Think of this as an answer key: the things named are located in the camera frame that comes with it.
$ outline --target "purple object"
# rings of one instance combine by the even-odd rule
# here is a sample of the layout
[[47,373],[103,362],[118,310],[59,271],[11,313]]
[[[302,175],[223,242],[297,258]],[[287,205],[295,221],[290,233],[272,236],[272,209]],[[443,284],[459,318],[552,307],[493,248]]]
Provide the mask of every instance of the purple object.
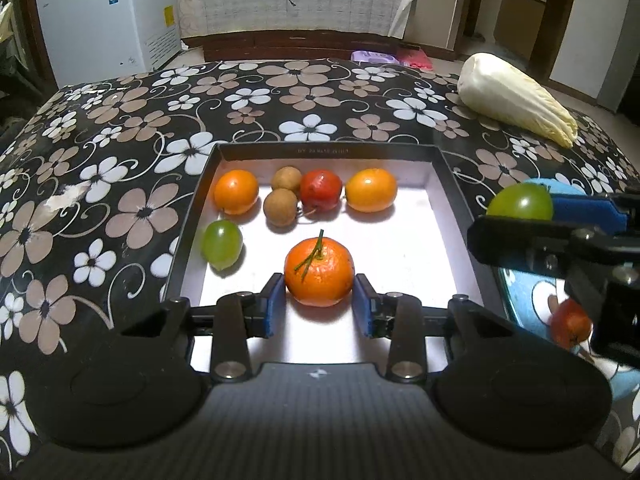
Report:
[[399,65],[400,62],[391,54],[380,54],[379,52],[368,52],[367,50],[356,50],[351,54],[351,60],[367,63],[391,63]]

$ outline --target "white cloth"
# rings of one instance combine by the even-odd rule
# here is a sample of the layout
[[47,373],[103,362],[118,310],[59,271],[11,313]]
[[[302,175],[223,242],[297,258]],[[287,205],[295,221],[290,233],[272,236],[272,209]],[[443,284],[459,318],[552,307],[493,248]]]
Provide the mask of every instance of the white cloth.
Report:
[[329,29],[402,38],[413,0],[196,0],[198,34]]

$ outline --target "tangerine stem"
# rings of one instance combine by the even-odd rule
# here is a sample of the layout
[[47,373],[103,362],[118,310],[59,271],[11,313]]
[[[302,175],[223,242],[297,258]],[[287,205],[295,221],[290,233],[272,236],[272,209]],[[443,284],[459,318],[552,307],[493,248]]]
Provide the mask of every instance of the tangerine stem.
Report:
[[302,273],[302,279],[300,281],[304,282],[305,281],[305,276],[306,274],[309,272],[309,267],[311,266],[311,262],[313,261],[314,257],[316,256],[316,254],[318,253],[318,251],[322,251],[322,236],[324,235],[324,229],[320,229],[320,235],[318,237],[318,241],[316,242],[313,250],[311,251],[311,253],[309,254],[309,256],[307,256],[302,262],[300,262],[295,269],[293,269],[294,272],[298,272],[298,270],[300,270],[300,267],[302,267],[303,265],[306,264],[305,270]]

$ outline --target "white tray bottom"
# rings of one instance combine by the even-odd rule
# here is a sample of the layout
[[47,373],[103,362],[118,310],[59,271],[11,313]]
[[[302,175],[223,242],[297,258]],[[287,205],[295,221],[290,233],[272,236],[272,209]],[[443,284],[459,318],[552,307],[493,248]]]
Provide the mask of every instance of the white tray bottom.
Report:
[[[271,191],[268,182],[273,173],[286,165],[296,166],[303,173],[327,168],[335,171],[344,182],[360,169],[382,167],[398,179],[398,197],[392,208],[378,214],[353,212],[343,202],[333,212],[301,218],[289,230],[276,230],[266,222],[262,200]],[[447,301],[456,293],[468,294],[479,301],[473,273],[470,280],[468,269],[465,272],[452,270],[452,263],[470,268],[470,261],[431,164],[348,159],[222,162],[212,188],[222,174],[235,168],[253,172],[260,182],[257,205],[242,218],[231,218],[239,224],[244,237],[241,263],[232,272],[215,273],[200,255],[200,237],[196,234],[182,288],[182,294],[189,297],[194,306],[215,304],[220,297],[240,290],[260,291],[274,272],[283,272],[289,250],[301,240],[317,237],[320,229],[324,229],[325,237],[348,248],[356,273],[364,273],[377,292],[403,292],[417,296],[425,306],[441,308],[446,308]],[[207,200],[198,232],[219,216],[212,201]],[[452,254],[461,258],[452,262]],[[249,339],[254,369],[271,361],[375,362],[384,373],[390,341],[369,340],[358,334],[350,297],[331,308],[313,308],[299,304],[287,294],[286,314],[282,325],[274,331],[275,336],[269,340]],[[442,339],[426,339],[430,371],[443,369],[446,358]],[[208,371],[209,359],[210,336],[197,337],[191,365],[196,370]]]

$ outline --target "metal screw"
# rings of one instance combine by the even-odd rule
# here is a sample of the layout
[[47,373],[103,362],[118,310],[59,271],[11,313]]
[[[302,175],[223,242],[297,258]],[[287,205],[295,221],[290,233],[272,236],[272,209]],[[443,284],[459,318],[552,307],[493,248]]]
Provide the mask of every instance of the metal screw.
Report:
[[638,278],[640,278],[640,274],[633,267],[614,267],[611,271],[613,277],[616,278],[619,282],[625,283],[627,285],[631,285],[635,283]]
[[554,272],[558,270],[558,257],[555,254],[550,254],[545,258],[545,267],[546,270],[550,272]]
[[413,361],[400,361],[391,367],[391,373],[401,379],[414,379],[422,374],[422,367]]
[[238,361],[224,361],[215,368],[216,375],[225,379],[237,379],[246,372],[246,366]]
[[595,234],[596,233],[594,233],[590,229],[584,228],[576,229],[574,232],[572,232],[573,236],[575,236],[576,238],[581,238],[582,240],[590,240],[595,236]]

